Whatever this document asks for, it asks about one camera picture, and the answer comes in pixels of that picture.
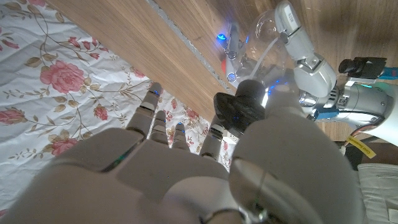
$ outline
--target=clear glass bottle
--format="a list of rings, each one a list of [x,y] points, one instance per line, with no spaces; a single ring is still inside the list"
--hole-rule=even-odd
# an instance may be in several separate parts
[[[289,55],[276,31],[275,10],[263,12],[253,22],[241,47],[241,53],[233,62],[238,86],[246,79],[253,79],[269,87],[285,74]]]

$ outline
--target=floral bedsheet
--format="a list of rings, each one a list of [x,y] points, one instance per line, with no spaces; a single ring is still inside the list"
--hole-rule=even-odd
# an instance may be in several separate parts
[[[54,156],[123,128],[152,81],[44,0],[0,0],[0,216]],[[167,133],[182,122],[198,153],[209,122],[164,91]],[[222,143],[229,167],[233,147]]]

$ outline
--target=yellow label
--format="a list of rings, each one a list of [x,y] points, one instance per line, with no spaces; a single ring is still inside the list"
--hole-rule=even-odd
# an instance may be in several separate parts
[[[376,153],[374,153],[371,148],[365,145],[365,143],[361,142],[360,140],[352,136],[348,136],[347,141],[351,143],[353,146],[357,147],[359,150],[361,150],[370,159],[372,159],[376,155]]]

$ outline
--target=white robot arm segment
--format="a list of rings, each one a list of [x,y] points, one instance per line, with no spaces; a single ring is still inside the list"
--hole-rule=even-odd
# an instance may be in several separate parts
[[[288,1],[275,10],[275,23],[290,57],[295,61],[297,86],[316,97],[325,97],[335,87],[336,74],[329,63],[314,52],[307,32]]]

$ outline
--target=wood grain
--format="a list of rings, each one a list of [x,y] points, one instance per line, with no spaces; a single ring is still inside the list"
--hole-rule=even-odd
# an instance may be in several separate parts
[[[236,21],[244,39],[253,20],[279,0],[155,0],[209,61],[216,73],[223,58],[215,35]],[[161,82],[165,89],[210,120],[212,98],[223,91],[211,74],[143,0],[48,0],[108,48]],[[315,51],[337,71],[343,59],[386,57],[398,66],[398,1],[291,0]],[[338,84],[343,83],[340,75]],[[333,140],[352,132],[345,123],[320,123]]]
[[[225,89],[146,1],[48,3],[205,119],[212,119],[213,97]]]

